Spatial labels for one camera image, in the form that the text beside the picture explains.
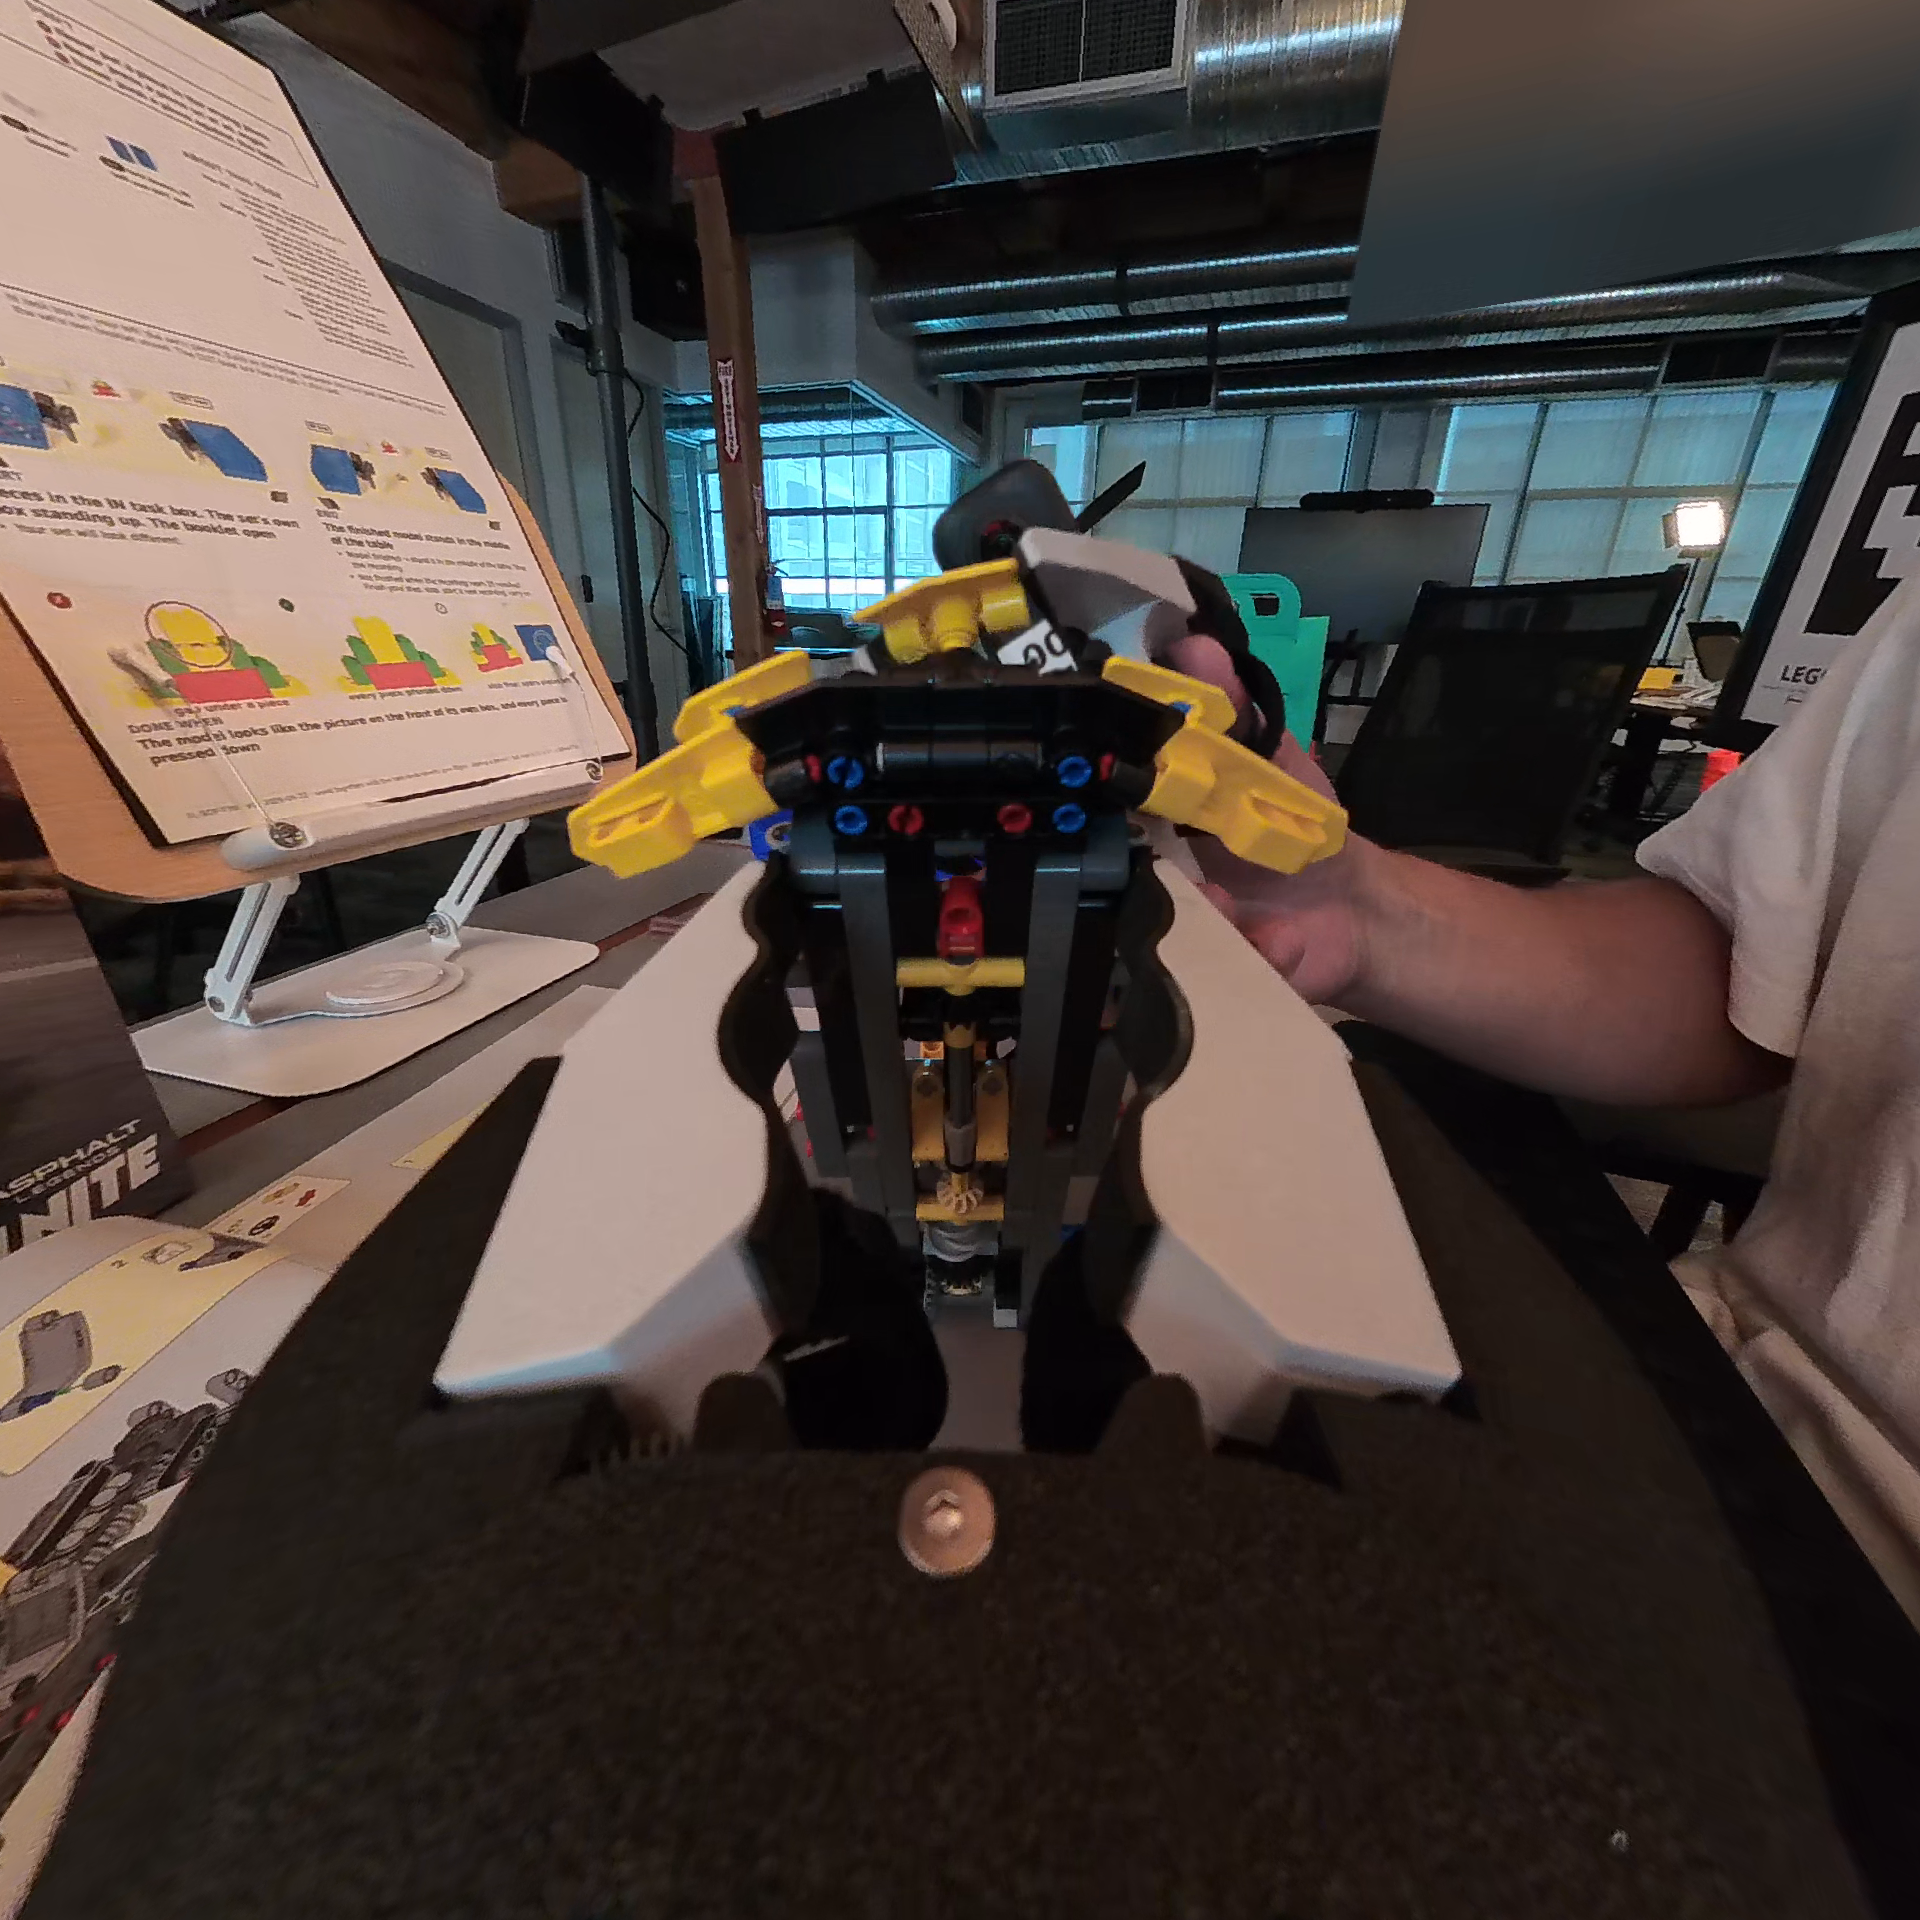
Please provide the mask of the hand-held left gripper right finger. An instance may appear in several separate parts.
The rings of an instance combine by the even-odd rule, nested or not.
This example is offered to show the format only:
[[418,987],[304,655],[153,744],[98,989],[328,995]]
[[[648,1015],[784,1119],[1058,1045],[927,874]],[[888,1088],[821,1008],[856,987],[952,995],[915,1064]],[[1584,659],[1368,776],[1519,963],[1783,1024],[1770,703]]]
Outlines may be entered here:
[[1295,1389],[1439,1400],[1460,1357],[1344,1045],[1184,873],[1152,874],[1188,1041],[1144,1103],[1152,1238],[1124,1328],[1213,1438],[1268,1443]]

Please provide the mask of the printed instruction sheet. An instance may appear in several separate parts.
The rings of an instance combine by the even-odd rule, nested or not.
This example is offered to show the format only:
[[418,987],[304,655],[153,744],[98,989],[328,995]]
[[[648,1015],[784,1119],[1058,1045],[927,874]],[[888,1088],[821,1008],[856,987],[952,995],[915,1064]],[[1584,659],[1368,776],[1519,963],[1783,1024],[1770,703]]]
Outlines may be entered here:
[[622,753],[278,77],[2,4],[2,597],[164,846]]

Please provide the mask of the white printed sign board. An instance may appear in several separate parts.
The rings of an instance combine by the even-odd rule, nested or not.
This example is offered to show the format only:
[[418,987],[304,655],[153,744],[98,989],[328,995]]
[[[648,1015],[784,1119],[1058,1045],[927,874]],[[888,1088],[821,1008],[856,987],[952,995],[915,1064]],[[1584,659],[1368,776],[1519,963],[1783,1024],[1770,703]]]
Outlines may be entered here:
[[1918,582],[1918,285],[1883,289],[1768,569],[1709,741],[1749,752]]

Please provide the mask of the black metal pole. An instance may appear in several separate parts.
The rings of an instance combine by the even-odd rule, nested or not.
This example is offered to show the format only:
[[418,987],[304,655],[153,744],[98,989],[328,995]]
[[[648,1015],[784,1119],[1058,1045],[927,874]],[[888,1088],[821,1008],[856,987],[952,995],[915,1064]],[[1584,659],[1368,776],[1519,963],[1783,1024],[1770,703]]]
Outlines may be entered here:
[[604,187],[591,176],[580,178],[580,222],[589,270],[589,361],[599,381],[599,416],[604,429],[604,467],[611,487],[611,551],[617,571],[622,653],[626,665],[626,715],[633,721],[636,765],[648,765],[661,753],[661,707],[654,686],[648,590],[633,516],[636,492],[626,434],[626,357],[622,344],[617,302],[617,236]]

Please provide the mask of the person's right hand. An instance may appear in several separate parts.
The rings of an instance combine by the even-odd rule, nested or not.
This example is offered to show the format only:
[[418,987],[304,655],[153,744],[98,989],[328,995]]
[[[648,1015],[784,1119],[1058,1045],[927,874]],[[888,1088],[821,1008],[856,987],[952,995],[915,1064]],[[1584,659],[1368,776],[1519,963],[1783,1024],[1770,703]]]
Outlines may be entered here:
[[[1161,663],[1225,689],[1239,707],[1239,721],[1251,726],[1255,703],[1240,686],[1229,649],[1216,635],[1179,635],[1163,649]],[[1332,779],[1290,732],[1281,733],[1273,765],[1292,779],[1332,795]],[[1360,994],[1361,980],[1368,885],[1381,853],[1376,841],[1350,834],[1332,859],[1324,859],[1299,874],[1278,874],[1245,863],[1213,836],[1188,836],[1188,853],[1221,913],[1239,925],[1239,932],[1299,995],[1309,1003],[1360,1008],[1350,994]]]

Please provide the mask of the wooden document stand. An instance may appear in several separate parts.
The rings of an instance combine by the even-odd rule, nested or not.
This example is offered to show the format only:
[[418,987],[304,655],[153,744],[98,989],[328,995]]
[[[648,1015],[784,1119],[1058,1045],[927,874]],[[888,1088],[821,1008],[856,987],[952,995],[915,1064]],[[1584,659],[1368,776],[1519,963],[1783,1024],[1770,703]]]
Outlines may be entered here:
[[[509,482],[506,499],[591,689],[617,715]],[[585,970],[591,942],[465,925],[537,812],[633,770],[633,737],[622,715],[617,726],[626,748],[580,770],[489,776],[164,846],[2,602],[2,744],[59,873],[136,902],[241,887],[203,1008],[136,1035],[147,1068],[234,1089],[301,1096],[355,1084]]]

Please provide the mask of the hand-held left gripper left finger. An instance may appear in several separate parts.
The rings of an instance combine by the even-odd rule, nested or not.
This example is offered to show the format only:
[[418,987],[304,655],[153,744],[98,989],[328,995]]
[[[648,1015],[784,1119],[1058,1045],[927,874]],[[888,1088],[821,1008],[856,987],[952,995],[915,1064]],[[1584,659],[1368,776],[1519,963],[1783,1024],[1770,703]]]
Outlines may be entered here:
[[821,1221],[774,1088],[797,1045],[784,864],[747,864],[562,1051],[448,1340],[455,1400],[604,1384],[691,1426],[818,1304]]

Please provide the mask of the yellow car lego box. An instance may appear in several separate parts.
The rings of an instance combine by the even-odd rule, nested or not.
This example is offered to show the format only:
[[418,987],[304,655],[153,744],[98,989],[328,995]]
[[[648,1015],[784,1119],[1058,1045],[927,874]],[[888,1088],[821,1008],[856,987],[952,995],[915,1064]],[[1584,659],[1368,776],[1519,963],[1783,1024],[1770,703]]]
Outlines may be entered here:
[[75,909],[59,887],[2,895],[2,1255],[190,1193]]

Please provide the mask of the person's right forearm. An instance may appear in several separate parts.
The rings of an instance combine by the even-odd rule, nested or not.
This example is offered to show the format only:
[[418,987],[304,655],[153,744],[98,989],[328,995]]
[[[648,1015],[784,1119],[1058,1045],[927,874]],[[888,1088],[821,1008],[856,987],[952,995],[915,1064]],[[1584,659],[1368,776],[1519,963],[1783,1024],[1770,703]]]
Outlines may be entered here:
[[1337,1007],[1526,1089],[1709,1106],[1791,1077],[1731,1019],[1731,933],[1668,879],[1526,891],[1354,841]]

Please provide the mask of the wooden post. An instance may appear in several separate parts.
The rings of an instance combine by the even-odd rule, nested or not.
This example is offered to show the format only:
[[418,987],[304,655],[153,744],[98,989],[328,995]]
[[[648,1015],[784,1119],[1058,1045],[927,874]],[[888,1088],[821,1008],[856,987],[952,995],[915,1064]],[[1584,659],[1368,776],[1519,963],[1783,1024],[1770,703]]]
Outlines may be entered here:
[[691,197],[709,379],[731,589],[731,659],[737,669],[776,649],[769,616],[769,508],[762,474],[762,410],[753,351],[753,282],[747,244],[731,229],[713,132],[677,132],[677,173]]

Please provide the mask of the black office chair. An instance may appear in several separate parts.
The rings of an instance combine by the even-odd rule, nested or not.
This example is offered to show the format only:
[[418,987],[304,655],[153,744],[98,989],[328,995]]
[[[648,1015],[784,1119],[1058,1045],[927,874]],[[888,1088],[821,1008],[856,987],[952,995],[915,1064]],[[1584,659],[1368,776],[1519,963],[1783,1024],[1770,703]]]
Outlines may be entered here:
[[1519,887],[1562,850],[1690,571],[1427,585],[1337,793],[1350,836]]

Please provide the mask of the wall mounted screen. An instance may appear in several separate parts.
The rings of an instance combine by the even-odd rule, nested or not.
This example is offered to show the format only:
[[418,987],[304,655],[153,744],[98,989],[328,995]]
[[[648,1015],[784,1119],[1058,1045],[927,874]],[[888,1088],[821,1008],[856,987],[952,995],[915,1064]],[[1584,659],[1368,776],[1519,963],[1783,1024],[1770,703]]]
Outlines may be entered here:
[[1330,620],[1330,642],[1390,647],[1424,585],[1472,582],[1485,516],[1485,502],[1430,492],[1309,492],[1245,514],[1239,571],[1287,573],[1302,615]]

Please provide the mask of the lego instruction booklet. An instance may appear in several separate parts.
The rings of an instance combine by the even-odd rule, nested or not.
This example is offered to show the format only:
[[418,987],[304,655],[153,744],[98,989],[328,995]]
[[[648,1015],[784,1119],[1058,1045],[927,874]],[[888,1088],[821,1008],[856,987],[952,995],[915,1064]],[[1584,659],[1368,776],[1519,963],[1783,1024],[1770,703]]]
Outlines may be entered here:
[[203,1225],[111,1219],[2,1260],[2,1913],[86,1758],[166,1508],[320,1283],[532,1058],[580,987],[408,1101],[329,1123]]

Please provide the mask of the lego car chassis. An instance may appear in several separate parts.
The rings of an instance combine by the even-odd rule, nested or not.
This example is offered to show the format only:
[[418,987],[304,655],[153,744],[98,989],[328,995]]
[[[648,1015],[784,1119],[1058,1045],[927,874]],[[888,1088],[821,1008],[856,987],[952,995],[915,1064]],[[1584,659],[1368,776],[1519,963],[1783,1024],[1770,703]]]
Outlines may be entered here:
[[810,994],[780,1070],[818,1174],[875,1211],[924,1295],[1023,1324],[1128,1068],[1119,912],[1144,826],[1295,874],[1344,812],[1236,737],[1236,703],[1033,620],[823,676],[780,653],[689,694],[672,748],[568,820],[622,879],[744,830],[784,864]]

